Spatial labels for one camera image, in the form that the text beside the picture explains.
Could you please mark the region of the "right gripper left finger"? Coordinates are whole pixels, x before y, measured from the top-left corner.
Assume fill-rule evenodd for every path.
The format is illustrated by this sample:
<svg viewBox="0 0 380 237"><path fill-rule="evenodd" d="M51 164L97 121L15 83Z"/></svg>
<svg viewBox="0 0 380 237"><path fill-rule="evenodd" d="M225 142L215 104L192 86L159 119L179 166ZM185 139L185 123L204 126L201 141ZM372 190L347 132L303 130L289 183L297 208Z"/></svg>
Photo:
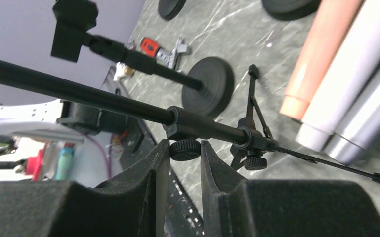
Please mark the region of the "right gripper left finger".
<svg viewBox="0 0 380 237"><path fill-rule="evenodd" d="M95 188L73 181L0 182L0 237L162 237L169 141Z"/></svg>

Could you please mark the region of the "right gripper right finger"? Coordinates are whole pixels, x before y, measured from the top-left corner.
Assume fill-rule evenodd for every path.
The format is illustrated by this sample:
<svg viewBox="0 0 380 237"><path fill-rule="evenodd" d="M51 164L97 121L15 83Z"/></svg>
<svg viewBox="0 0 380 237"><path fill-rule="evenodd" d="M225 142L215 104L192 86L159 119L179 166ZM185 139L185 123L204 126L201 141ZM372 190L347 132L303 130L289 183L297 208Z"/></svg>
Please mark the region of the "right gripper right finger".
<svg viewBox="0 0 380 237"><path fill-rule="evenodd" d="M247 179L201 142L207 237L380 237L380 215L356 183Z"/></svg>

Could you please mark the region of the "shock mount tripod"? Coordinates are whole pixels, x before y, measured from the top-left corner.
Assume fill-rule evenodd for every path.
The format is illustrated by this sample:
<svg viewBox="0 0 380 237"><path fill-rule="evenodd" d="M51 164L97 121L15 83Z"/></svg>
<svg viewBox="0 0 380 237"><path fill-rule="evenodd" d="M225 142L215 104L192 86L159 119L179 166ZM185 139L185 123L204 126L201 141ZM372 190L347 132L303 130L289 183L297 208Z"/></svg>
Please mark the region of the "shock mount tripod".
<svg viewBox="0 0 380 237"><path fill-rule="evenodd" d="M271 140L260 137L258 131L233 128L177 106L162 109L2 60L0 60L0 84L160 123L165 125L165 131L170 140L214 138L240 145L247 150L257 148L269 152L282 152L311 163L322 163L356 173L380 184L379 173L370 174L282 148Z"/></svg>

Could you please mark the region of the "black mic stand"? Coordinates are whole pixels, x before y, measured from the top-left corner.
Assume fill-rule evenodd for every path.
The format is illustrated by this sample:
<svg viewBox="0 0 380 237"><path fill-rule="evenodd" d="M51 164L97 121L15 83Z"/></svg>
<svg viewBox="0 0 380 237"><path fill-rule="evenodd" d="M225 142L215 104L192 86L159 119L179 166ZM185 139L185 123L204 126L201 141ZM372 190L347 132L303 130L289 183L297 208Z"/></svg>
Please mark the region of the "black mic stand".
<svg viewBox="0 0 380 237"><path fill-rule="evenodd" d="M80 50L86 46L93 53L114 63L121 62L142 73L156 74L183 86L181 101L184 109L218 117L229 105L235 78L231 66L218 57L198 61L188 74L158 64L154 58L88 31L96 26L98 8L90 0L57 0L52 7L56 28L51 56L76 63Z"/></svg>
<svg viewBox="0 0 380 237"><path fill-rule="evenodd" d="M317 11L320 0L262 0L263 9L272 18L293 21Z"/></svg>

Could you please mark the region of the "silver grey microphone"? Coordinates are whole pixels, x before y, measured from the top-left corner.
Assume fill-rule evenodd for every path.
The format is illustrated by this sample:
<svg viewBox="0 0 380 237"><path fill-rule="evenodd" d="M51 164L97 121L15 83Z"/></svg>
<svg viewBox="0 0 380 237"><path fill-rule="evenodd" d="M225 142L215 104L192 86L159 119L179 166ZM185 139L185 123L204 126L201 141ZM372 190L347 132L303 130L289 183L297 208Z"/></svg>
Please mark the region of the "silver grey microphone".
<svg viewBox="0 0 380 237"><path fill-rule="evenodd" d="M380 68L336 127L323 152L350 165L380 138Z"/></svg>

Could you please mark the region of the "shock mount stand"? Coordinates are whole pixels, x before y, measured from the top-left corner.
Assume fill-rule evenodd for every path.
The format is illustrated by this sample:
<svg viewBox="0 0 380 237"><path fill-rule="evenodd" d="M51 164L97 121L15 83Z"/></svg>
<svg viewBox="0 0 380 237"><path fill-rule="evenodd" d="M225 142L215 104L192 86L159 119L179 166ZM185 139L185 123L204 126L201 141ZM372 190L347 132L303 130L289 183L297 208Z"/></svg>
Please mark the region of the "shock mount stand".
<svg viewBox="0 0 380 237"><path fill-rule="evenodd" d="M170 21L180 13L185 3L186 0L159 0L158 14L163 20Z"/></svg>

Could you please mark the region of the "pink microphone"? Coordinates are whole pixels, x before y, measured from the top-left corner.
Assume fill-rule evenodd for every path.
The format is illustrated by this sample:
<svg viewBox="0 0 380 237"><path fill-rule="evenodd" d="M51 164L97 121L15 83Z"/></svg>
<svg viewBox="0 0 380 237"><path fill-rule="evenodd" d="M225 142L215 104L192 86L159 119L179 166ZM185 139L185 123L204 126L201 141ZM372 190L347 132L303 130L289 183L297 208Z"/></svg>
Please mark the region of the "pink microphone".
<svg viewBox="0 0 380 237"><path fill-rule="evenodd" d="M321 2L286 87L281 114L302 120L362 3Z"/></svg>

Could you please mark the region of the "white microphone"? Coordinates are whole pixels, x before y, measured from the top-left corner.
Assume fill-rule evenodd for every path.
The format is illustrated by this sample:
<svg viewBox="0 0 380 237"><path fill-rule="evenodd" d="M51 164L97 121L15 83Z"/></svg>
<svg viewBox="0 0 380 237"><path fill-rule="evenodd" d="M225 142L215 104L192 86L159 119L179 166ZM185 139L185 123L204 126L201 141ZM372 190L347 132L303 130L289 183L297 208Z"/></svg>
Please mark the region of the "white microphone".
<svg viewBox="0 0 380 237"><path fill-rule="evenodd" d="M367 0L302 119L295 141L319 152L380 61L380 0Z"/></svg>

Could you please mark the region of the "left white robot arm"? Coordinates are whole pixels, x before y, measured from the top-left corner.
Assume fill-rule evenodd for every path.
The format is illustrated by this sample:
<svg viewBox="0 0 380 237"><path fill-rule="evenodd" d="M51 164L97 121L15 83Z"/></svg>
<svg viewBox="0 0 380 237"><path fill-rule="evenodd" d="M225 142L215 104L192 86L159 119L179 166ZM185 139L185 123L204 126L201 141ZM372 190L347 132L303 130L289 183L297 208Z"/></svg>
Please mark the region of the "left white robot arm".
<svg viewBox="0 0 380 237"><path fill-rule="evenodd" d="M102 111L78 103L54 101L4 106L0 104L0 136L82 143L102 131Z"/></svg>

